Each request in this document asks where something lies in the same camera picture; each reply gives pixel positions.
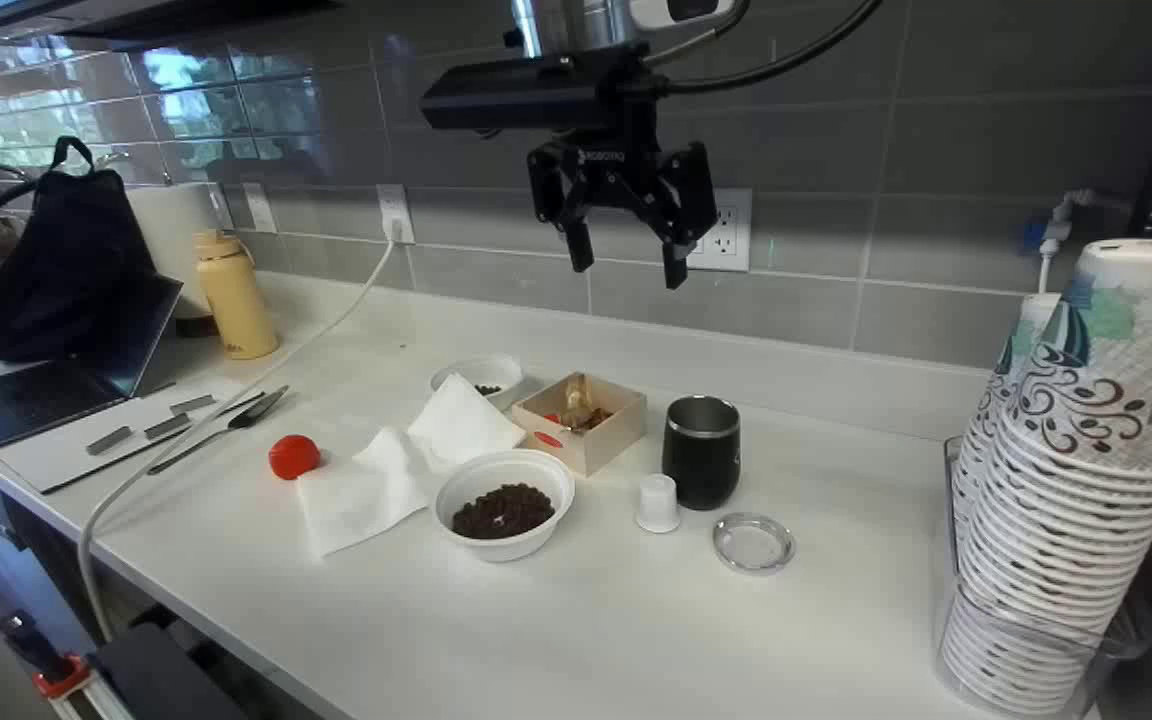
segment gray tile backsplash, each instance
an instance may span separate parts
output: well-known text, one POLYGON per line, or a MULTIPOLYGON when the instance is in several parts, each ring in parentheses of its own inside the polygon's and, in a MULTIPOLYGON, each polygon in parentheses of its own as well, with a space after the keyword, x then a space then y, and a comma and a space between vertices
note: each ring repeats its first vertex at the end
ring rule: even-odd
MULTIPOLYGON (((853 0, 759 0, 725 43, 663 72, 788 58, 853 0)), ((574 277, 531 222, 546 132, 434 132, 420 91, 504 62, 507 0, 344 0, 161 49, 0 43, 0 159, 59 132, 134 179, 212 177, 263 270, 359 281, 381 257, 374 186, 406 186, 418 249, 391 287, 683 324, 796 346, 993 364, 1031 259, 1023 225, 1068 189, 1134 202, 1152 154, 1152 0, 888 0, 818 65, 662 106, 663 144, 706 141, 753 189, 753 272, 662 287, 662 241, 594 213, 600 265, 574 277), (277 234, 252 234, 259 186, 277 234)))
POLYGON ((856 281, 695 272, 669 294, 662 265, 600 265, 589 272, 594 313, 796 346, 847 350, 856 281))
POLYGON ((982 202, 881 202, 878 241, 869 254, 872 281, 953 286, 1031 294, 1036 259, 1019 257, 1019 222, 1043 218, 1043 203, 982 202))
POLYGON ((413 287, 434 296, 589 313, 589 277, 569 257, 413 249, 413 287))
POLYGON ((881 356, 993 364, 1018 324, 1018 296, 869 286, 856 350, 881 356))
POLYGON ((1093 101, 902 106, 888 191, 1134 195, 1152 150, 1152 91, 1093 101))

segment kitchen counter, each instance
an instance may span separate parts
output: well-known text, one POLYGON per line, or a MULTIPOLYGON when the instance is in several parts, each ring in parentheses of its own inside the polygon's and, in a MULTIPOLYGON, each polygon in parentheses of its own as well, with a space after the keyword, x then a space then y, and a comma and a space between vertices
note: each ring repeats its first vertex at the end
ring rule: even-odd
MULTIPOLYGON (((263 277, 287 350, 356 287, 263 277)), ((167 350, 173 385, 246 381, 167 350)), ((712 720, 712 715, 993 715, 948 691, 933 658, 945 568, 939 442, 984 372, 793 350, 658 324, 374 294, 287 367, 259 430, 143 480, 102 526, 102 556, 199 631, 327 715, 375 720, 712 720), (428 514, 318 565, 287 483, 263 468, 283 434, 348 456, 409 424, 435 367, 517 352, 542 381, 574 367, 649 391, 649 442, 579 480, 558 539, 522 565, 451 547, 428 514), (708 544, 721 514, 678 535, 632 526, 658 468, 662 409, 717 391, 745 413, 745 480, 729 508, 775 515, 796 561, 742 576, 708 544)), ((75 535, 134 474, 36 495, 0 494, 75 535)))

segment white cord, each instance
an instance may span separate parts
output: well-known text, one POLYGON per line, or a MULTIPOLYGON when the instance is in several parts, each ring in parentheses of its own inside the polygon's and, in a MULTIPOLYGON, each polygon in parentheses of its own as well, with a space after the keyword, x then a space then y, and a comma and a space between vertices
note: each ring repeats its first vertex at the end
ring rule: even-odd
POLYGON ((375 259, 375 270, 374 270, 374 277, 365 281, 359 296, 356 296, 334 324, 325 324, 314 342, 306 342, 300 350, 294 350, 287 356, 282 356, 277 364, 270 364, 257 381, 247 381, 241 391, 231 391, 226 405, 216 405, 216 413, 210 413, 199 424, 193 424, 187 434, 179 434, 173 446, 163 446, 161 453, 152 453, 152 462, 140 466, 136 478, 127 478, 119 488, 112 488, 112 494, 98 504, 98 514, 88 515, 88 526, 83 526, 83 532, 81 532, 75 561, 81 561, 81 581, 83 581, 88 607, 92 607, 92 616, 98 616, 102 644, 112 640, 112 630, 107 630, 107 616, 104 616, 104 606, 102 606, 102 588, 98 588, 98 572, 92 572, 92 539, 98 539, 102 515, 104 515, 119 495, 127 495, 127 494, 150 478, 152 466, 167 462, 183 442, 193 442, 199 430, 210 430, 212 419, 219 419, 231 402, 257 391, 273 372, 287 367, 297 356, 306 356, 309 350, 318 350, 322 342, 327 342, 348 318, 356 318, 356 313, 368 306, 368 294, 375 287, 381 272, 389 270, 391 249, 398 249, 398 241, 389 238, 385 257, 375 259))
POLYGON ((1062 203, 1049 218, 1043 243, 1039 243, 1039 294, 1049 294, 1054 281, 1054 257, 1074 238, 1074 213, 1097 203, 1093 189, 1065 191, 1062 203))

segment electrical outlet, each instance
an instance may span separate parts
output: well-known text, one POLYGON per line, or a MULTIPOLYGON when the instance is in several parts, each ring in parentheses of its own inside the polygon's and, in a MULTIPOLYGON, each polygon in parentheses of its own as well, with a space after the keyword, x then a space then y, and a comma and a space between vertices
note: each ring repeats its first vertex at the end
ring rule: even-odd
POLYGON ((717 191, 721 222, 695 241, 690 270, 747 272, 747 222, 753 191, 725 189, 717 191))
POLYGON ((381 203, 381 234, 391 243, 418 243, 413 213, 409 213, 409 191, 406 186, 375 186, 375 203, 381 203))

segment backpack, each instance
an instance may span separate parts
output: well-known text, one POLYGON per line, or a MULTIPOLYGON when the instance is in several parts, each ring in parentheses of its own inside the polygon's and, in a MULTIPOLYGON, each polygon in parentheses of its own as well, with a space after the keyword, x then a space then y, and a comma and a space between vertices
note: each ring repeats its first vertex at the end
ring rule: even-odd
POLYGON ((0 207, 33 191, 33 218, 0 270, 0 362, 59 362, 102 329, 107 296, 152 277, 124 179, 98 169, 92 150, 59 137, 40 179, 0 191, 0 207))

